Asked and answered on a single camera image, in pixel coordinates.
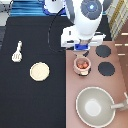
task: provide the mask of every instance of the gray bowl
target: gray bowl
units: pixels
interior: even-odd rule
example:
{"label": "gray bowl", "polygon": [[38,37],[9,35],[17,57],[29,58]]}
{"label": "gray bowl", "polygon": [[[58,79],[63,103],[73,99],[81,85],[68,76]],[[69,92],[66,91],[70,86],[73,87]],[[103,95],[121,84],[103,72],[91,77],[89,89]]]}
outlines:
{"label": "gray bowl", "polygon": [[111,109],[114,101],[110,94],[99,87],[88,87],[82,90],[76,99],[76,111],[80,119],[91,127],[105,127],[115,117]]}

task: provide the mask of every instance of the black cable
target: black cable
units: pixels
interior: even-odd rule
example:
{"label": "black cable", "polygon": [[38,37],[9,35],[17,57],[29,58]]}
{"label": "black cable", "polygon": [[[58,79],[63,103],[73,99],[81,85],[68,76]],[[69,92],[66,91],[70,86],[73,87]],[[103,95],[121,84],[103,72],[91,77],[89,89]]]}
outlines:
{"label": "black cable", "polygon": [[62,51],[65,51],[65,50],[68,49],[68,48],[66,48],[66,49],[62,49],[62,50],[56,51],[56,50],[54,50],[54,49],[51,48],[51,46],[50,46],[50,41],[49,41],[49,39],[50,39],[49,36],[50,36],[50,32],[51,32],[51,28],[52,28],[53,22],[54,22],[54,20],[56,19],[56,17],[59,15],[59,13],[60,13],[61,11],[63,11],[64,9],[65,9],[65,8],[62,8],[62,9],[55,15],[54,19],[52,20],[52,22],[51,22],[51,24],[50,24],[50,26],[49,26],[49,30],[48,30],[48,46],[49,46],[50,50],[53,51],[53,52],[62,52]]}
{"label": "black cable", "polygon": [[8,12],[7,12],[8,14],[9,14],[9,11],[11,10],[11,4],[12,4],[12,2],[13,2],[13,0],[10,1],[9,6],[8,6],[8,8],[9,8],[8,9]]}

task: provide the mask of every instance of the black surface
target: black surface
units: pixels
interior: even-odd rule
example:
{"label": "black surface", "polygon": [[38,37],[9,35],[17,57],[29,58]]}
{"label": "black surface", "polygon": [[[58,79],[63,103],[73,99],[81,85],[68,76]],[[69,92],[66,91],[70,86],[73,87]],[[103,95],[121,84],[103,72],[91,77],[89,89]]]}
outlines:
{"label": "black surface", "polygon": [[100,45],[96,47],[96,54],[100,57],[108,57],[111,54],[111,49],[106,45]]}
{"label": "black surface", "polygon": [[115,73],[115,68],[110,62],[101,62],[98,70],[103,76],[112,76]]}
{"label": "black surface", "polygon": [[[66,57],[65,52],[53,53],[48,48],[47,32],[52,19],[7,20],[0,51],[0,128],[66,128]],[[70,25],[66,17],[57,17],[50,34],[54,50],[63,49],[60,37],[63,28]],[[19,40],[23,42],[23,59],[14,63],[11,57]],[[50,67],[50,75],[43,82],[35,82],[29,76],[29,69],[37,62]]]}
{"label": "black surface", "polygon": [[5,34],[5,26],[0,26],[0,46],[2,45],[4,34]]}

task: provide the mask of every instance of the round plate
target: round plate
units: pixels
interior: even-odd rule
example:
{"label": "round plate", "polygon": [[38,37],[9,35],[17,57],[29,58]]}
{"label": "round plate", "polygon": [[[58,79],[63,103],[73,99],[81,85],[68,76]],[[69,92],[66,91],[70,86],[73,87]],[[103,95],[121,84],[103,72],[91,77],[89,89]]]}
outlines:
{"label": "round plate", "polygon": [[82,90],[76,99],[76,111],[80,119],[91,127],[105,127],[115,116],[111,109],[114,101],[109,93],[99,87]]}
{"label": "round plate", "polygon": [[96,54],[100,57],[108,57],[111,54],[111,49],[106,45],[100,45],[96,47]]}
{"label": "round plate", "polygon": [[115,67],[110,62],[101,62],[98,70],[103,76],[112,76],[115,73]]}
{"label": "round plate", "polygon": [[49,76],[49,67],[47,64],[39,62],[34,64],[30,69],[30,76],[35,81],[43,81]]}

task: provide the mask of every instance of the black stove burner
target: black stove burner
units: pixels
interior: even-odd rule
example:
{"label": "black stove burner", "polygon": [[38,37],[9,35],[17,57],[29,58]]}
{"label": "black stove burner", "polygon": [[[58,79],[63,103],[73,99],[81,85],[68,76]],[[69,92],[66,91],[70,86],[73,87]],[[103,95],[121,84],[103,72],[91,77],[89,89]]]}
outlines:
{"label": "black stove burner", "polygon": [[115,68],[110,62],[101,62],[98,70],[103,76],[112,76],[115,72]]}
{"label": "black stove burner", "polygon": [[100,57],[108,57],[111,54],[111,49],[106,45],[100,45],[96,48],[96,54]]}

